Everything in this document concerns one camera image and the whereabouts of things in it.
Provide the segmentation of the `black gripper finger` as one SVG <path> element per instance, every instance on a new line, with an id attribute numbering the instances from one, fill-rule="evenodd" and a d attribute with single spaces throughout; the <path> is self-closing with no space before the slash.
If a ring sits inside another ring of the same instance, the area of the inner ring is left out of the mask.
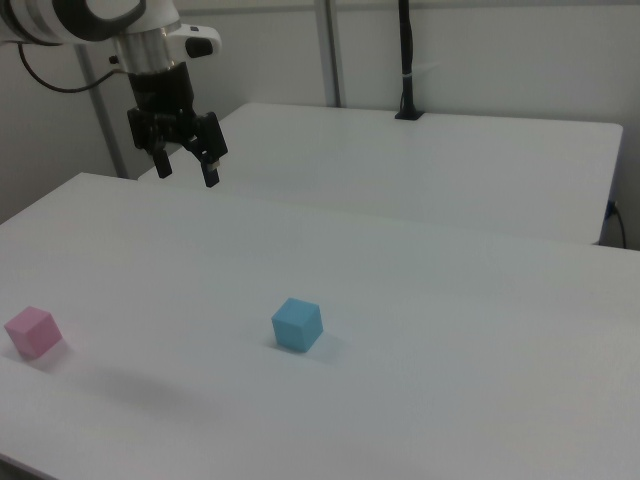
<path id="1" fill-rule="evenodd" d="M 153 150 L 152 160 L 160 179 L 165 179 L 173 173 L 169 156 L 163 146 L 160 146 Z"/>
<path id="2" fill-rule="evenodd" d="M 203 150 L 199 154 L 198 158 L 205 186 L 207 188 L 214 187 L 220 181 L 218 173 L 218 168 L 220 166 L 220 156 L 207 150 Z"/>

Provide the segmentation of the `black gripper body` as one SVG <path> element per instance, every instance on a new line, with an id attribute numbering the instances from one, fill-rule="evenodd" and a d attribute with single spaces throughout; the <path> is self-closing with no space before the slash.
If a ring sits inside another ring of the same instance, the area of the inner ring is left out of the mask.
<path id="1" fill-rule="evenodd" d="M 169 143 L 178 144 L 201 161 L 216 161 L 228 153 L 218 118 L 213 112 L 199 115 L 184 63 L 161 73 L 131 74 L 136 106 L 127 112 L 136 148 L 153 159 L 167 156 Z"/>

